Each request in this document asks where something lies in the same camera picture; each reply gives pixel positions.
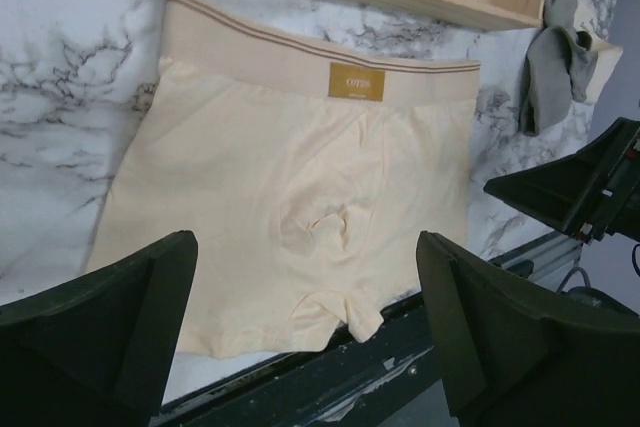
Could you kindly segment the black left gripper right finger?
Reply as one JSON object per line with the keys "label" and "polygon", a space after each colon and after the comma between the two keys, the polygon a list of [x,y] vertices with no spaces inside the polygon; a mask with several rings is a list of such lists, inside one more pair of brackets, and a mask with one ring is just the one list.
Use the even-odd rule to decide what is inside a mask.
{"label": "black left gripper right finger", "polygon": [[636,426],[639,317],[492,265],[437,233],[416,262],[450,414],[462,426]]}

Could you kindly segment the beige boxer underwear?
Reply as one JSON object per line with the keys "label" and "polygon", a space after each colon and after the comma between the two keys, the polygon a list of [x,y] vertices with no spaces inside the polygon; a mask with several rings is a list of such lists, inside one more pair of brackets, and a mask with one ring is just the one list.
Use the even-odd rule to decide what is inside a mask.
{"label": "beige boxer underwear", "polygon": [[159,81],[86,268],[189,230],[178,348],[218,359],[364,342],[419,285],[423,231],[467,239],[476,61],[367,56],[166,0]]}

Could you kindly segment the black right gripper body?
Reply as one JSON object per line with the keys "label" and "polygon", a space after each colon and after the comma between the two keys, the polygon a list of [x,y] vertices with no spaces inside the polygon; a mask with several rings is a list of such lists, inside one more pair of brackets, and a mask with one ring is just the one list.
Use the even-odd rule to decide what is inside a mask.
{"label": "black right gripper body", "polygon": [[585,243],[619,234],[639,239],[639,122],[617,119],[579,151],[590,174],[586,214],[579,231]]}

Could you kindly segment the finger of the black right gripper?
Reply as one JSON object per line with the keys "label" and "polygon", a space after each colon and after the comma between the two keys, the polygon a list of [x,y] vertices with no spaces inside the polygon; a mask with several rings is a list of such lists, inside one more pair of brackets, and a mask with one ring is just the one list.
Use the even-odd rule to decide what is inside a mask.
{"label": "finger of the black right gripper", "polygon": [[558,232],[579,232],[586,214],[590,174],[590,166],[579,151],[491,179],[484,192]]}

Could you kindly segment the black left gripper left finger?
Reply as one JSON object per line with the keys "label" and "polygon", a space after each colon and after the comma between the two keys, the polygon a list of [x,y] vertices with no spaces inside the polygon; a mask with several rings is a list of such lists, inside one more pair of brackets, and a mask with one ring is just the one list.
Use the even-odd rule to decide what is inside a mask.
{"label": "black left gripper left finger", "polygon": [[1,308],[4,426],[146,426],[156,416],[198,256],[172,233]]}

